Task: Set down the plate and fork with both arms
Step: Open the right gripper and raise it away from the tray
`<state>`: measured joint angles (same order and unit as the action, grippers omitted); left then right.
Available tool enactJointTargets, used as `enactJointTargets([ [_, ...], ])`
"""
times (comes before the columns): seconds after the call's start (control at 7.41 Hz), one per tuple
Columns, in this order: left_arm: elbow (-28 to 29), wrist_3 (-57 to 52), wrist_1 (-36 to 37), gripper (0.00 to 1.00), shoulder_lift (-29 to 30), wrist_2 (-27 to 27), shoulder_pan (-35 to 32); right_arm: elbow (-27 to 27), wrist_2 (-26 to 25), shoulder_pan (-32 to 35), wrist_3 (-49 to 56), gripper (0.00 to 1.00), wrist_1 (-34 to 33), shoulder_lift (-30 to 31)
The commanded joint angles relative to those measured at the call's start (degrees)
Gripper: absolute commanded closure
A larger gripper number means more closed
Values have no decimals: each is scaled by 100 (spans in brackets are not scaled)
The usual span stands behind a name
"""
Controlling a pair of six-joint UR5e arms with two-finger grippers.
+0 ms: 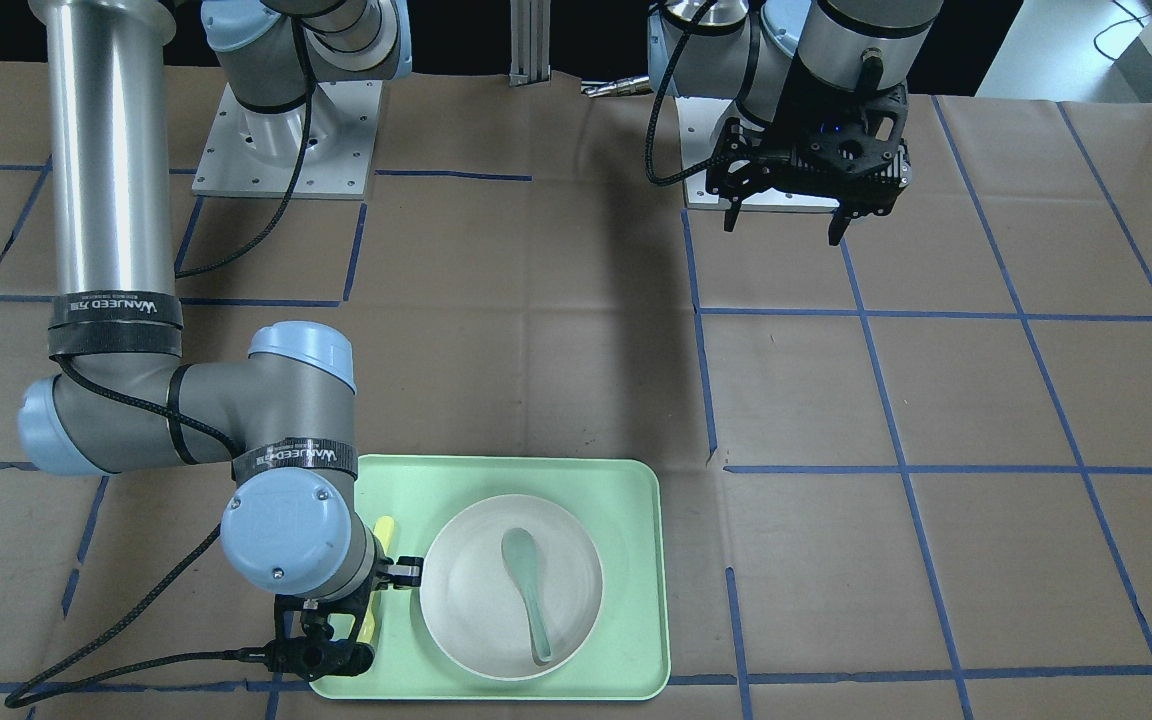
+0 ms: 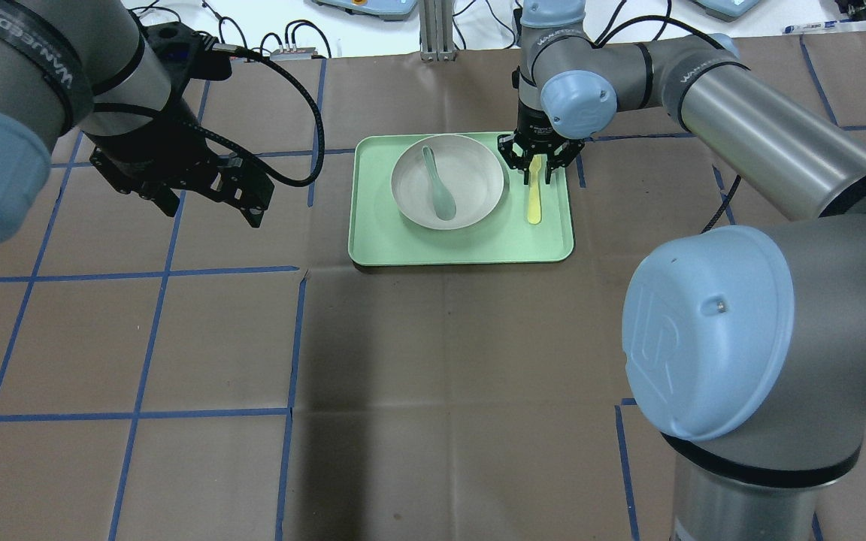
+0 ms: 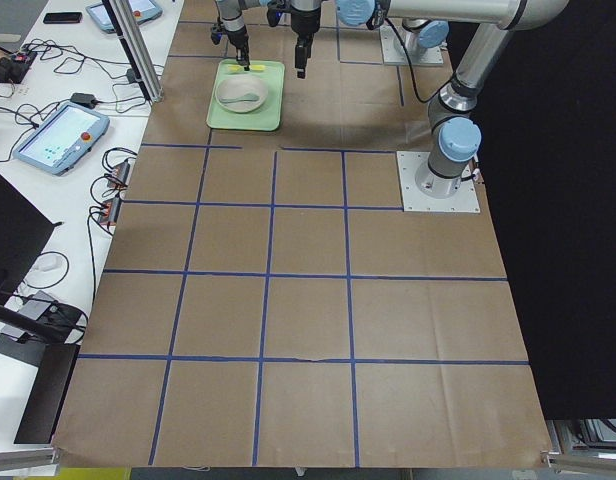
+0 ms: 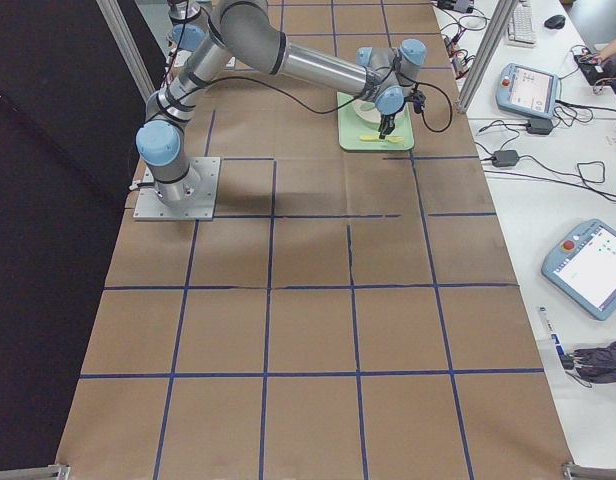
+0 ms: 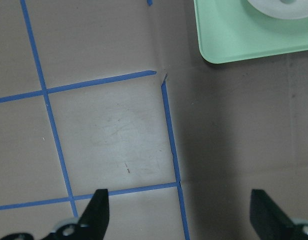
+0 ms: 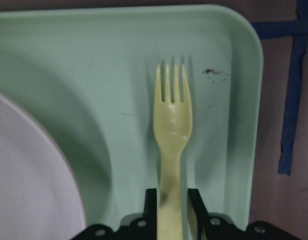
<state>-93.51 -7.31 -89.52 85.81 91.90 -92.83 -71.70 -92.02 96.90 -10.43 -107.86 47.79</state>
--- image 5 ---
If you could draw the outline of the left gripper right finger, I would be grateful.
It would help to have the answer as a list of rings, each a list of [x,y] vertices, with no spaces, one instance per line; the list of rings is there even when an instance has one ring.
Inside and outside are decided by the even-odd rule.
[[[249,220],[261,240],[308,240],[308,220],[290,218],[263,189],[252,189]]]

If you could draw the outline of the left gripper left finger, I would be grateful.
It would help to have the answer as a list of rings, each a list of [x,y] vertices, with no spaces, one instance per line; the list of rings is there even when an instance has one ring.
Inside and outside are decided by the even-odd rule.
[[[110,221],[109,192],[97,189],[82,215],[59,222],[44,240],[102,240]]]

